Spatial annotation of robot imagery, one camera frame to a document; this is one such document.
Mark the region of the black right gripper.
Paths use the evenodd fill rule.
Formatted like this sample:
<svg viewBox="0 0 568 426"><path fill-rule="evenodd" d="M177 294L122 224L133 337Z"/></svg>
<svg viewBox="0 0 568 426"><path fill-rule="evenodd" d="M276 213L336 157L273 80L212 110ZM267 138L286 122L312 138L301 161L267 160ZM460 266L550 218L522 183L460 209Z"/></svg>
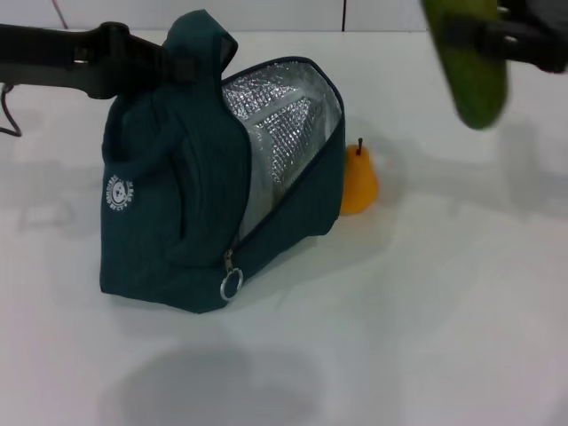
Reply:
<svg viewBox="0 0 568 426"><path fill-rule="evenodd" d="M500 1L499 6L508 22L450 20L446 42L552 74L567 71L566 1Z"/></svg>

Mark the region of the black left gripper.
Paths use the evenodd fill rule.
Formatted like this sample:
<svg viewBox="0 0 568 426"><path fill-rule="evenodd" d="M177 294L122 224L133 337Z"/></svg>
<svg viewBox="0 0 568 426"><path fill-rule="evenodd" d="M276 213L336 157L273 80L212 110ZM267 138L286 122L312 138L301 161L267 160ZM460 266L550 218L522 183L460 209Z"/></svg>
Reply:
<svg viewBox="0 0 568 426"><path fill-rule="evenodd" d="M75 32L1 26L1 82L10 85L69 88L110 99L162 83L195 83L197 71L193 57L130 35L123 24Z"/></svg>

